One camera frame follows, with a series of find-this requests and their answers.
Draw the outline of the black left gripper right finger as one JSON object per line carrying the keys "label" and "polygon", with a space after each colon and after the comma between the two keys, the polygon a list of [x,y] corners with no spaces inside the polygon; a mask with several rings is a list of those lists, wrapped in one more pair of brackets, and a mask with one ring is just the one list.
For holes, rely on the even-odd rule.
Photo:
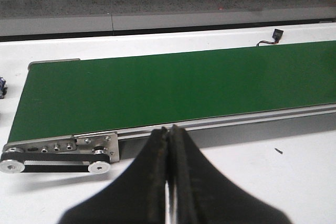
{"label": "black left gripper right finger", "polygon": [[171,223],[291,222],[218,171],[185,129],[173,126],[168,144]]}

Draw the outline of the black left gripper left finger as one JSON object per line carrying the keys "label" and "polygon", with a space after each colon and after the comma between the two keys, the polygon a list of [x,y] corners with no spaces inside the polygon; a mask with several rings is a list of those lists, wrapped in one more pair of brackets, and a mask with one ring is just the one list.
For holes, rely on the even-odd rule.
{"label": "black left gripper left finger", "polygon": [[109,186],[67,210],[60,223],[165,223],[167,129],[153,130]]}

